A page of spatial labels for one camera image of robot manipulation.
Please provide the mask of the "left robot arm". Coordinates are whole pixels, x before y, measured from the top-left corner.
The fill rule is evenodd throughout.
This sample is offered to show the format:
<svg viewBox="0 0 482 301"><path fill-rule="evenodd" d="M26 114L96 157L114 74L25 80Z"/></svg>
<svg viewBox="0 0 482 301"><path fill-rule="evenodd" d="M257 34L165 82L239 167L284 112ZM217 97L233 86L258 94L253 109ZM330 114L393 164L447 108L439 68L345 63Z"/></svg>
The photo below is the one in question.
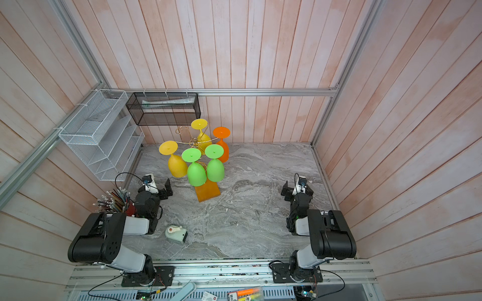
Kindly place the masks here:
<svg viewBox="0 0 482 301"><path fill-rule="evenodd" d="M151 235L163 214L162 200L173 195L170 180L164 188L154 185L152 176L143 178L144 188L138 190L129 207L134 216L122 213L92 213L85 221L67 252L73 263L107 266L121 271L122 287L172 285L174 267L155 266L150 255L135 252L123 245L126 236Z"/></svg>

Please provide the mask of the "gold rack with wooden base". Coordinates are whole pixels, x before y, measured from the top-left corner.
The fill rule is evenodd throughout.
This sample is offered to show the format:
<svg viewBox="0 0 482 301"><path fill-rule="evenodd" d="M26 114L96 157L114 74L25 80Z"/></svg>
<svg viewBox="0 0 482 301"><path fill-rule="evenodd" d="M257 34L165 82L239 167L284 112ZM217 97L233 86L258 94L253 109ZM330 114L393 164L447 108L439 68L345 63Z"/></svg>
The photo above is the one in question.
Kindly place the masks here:
<svg viewBox="0 0 482 301"><path fill-rule="evenodd" d="M188 144L190 145L190 148L196 148L195 147L195 139L197 137L193 137L192 135L190 137L191 137L190 141L188 142ZM208 164L205 164L203 162L199 162L199 163L205 168L205 171L207 173L207 165ZM210 181L208 179L208 177L207 177L207 181L204 185L199 186L199 187L194 187L194 188L195 188L195 192L197 194L198 201L200 203L220 195L220 189L218 187L218 184Z"/></svg>

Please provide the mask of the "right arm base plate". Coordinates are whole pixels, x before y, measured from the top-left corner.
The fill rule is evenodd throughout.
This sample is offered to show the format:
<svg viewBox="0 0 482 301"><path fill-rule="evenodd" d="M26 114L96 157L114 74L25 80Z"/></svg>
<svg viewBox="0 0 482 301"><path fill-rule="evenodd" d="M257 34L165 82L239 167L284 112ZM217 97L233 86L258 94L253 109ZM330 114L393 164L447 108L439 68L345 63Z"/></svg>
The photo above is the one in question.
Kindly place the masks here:
<svg viewBox="0 0 482 301"><path fill-rule="evenodd" d="M272 271L274 283L292 283L292 282L322 282L323 276L319 269L303 269L295 267L289 263L273 261L268 264Z"/></svg>

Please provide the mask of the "green wine glass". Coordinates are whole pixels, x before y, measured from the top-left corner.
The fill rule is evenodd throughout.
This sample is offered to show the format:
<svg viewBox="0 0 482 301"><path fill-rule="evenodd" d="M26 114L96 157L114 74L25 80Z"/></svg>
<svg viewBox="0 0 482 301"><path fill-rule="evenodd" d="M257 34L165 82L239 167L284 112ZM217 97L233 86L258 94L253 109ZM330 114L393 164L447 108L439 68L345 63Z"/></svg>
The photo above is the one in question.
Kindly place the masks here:
<svg viewBox="0 0 482 301"><path fill-rule="evenodd" d="M202 152L197 148L189 148L182 153L182 159L189 163L187 176L189 183L194 187L202 186L207 181L205 168L198 162Z"/></svg>
<svg viewBox="0 0 482 301"><path fill-rule="evenodd" d="M209 145L205 155L210 159L207 165L207 177L210 181L218 183L225 177L225 168L220 158L224 155L224 148L218 144Z"/></svg>

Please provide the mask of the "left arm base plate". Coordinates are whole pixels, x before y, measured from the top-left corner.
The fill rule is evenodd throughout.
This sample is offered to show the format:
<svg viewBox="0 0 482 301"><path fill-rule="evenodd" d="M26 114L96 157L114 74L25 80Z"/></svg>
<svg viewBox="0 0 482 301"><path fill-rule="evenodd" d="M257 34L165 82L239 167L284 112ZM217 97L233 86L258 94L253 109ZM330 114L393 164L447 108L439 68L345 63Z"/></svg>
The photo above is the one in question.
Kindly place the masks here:
<svg viewBox="0 0 482 301"><path fill-rule="evenodd" d="M173 283L174 266L154 266L139 273L127 273L123 276L121 287L169 287Z"/></svg>

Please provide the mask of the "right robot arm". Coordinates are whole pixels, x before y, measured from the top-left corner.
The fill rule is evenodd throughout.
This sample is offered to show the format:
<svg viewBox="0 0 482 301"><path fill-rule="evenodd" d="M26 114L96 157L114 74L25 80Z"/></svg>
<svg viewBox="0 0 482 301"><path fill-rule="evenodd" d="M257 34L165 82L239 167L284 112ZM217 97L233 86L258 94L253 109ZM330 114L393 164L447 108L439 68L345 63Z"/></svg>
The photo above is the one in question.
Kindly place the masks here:
<svg viewBox="0 0 482 301"><path fill-rule="evenodd" d="M290 202L286 227L292 235L309 237L310 244L290 257L288 272L296 282L315 276L315 268L332 259L355 258L356 242L339 210L311 209L313 190L305 177L294 176L294 187L285 183L281 196Z"/></svg>

